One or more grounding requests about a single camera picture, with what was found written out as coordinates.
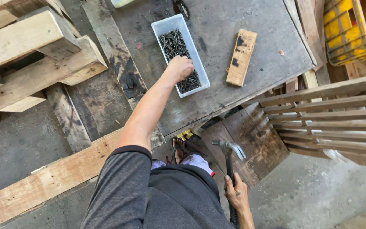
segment hammer handle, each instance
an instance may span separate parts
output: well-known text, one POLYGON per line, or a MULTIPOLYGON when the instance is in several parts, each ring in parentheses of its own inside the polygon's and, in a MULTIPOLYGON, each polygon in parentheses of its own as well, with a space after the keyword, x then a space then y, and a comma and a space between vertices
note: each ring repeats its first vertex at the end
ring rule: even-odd
MULTIPOLYGON (((233 182, 233 186, 235 187, 234 170, 233 170, 233 164, 231 161, 231 154, 225 154, 225 162, 226 162, 226 167, 227 167, 227 175, 231 178, 231 180, 233 182)), ((231 216, 230 222, 236 228, 239 228, 240 222, 238 220, 237 210, 231 205, 231 203, 228 203, 228 204, 229 204, 230 216, 231 216)))

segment workbench surface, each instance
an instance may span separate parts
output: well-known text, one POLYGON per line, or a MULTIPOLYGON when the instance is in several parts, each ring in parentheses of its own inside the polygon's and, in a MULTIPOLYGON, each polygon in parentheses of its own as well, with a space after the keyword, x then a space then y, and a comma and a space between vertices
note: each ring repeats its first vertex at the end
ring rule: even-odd
POLYGON ((186 23, 211 86, 184 98, 172 91, 159 121, 165 136, 312 68, 282 0, 137 0, 120 9, 108 4, 148 88, 166 68, 151 23, 180 13, 180 3, 187 8, 186 23), (257 33, 243 87, 226 82, 239 29, 257 33))

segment person's right hand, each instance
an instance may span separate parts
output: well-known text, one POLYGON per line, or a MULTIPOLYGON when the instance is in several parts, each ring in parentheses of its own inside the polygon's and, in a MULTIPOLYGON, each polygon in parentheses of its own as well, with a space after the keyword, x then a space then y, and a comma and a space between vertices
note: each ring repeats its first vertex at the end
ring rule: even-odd
POLYGON ((228 198, 230 204, 238 211, 249 211, 249 202, 247 194, 247 184, 242 182, 240 175, 234 173, 235 187, 229 176, 224 177, 225 197, 228 198))
POLYGON ((165 72, 168 72, 169 80, 174 84, 186 79, 194 71, 193 61, 186 56, 175 56, 170 60, 165 72))

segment yellow plastic crate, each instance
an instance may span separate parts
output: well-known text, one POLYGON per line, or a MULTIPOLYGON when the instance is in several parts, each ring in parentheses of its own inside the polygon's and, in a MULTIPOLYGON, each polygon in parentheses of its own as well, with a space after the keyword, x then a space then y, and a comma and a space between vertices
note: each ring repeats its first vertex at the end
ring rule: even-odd
POLYGON ((366 0, 326 0, 324 32, 332 65, 366 60, 366 0))

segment pants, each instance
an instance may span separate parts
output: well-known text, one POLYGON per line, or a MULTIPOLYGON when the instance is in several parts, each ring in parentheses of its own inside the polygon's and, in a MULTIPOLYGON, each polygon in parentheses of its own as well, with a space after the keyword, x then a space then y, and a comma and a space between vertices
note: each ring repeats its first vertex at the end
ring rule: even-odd
MULTIPOLYGON (((208 166, 208 162, 206 160, 204 160, 204 158, 202 156, 197 155, 197 154, 191 154, 191 155, 183 158, 181 160, 180 164, 197 166, 199 168, 204 169, 211 176, 214 176, 214 174, 216 174, 213 170, 210 169, 210 167, 208 166)), ((166 164, 160 160, 154 160, 152 162, 152 167, 150 168, 150 170, 156 169, 156 168, 159 168, 162 166, 166 166, 166 164)))

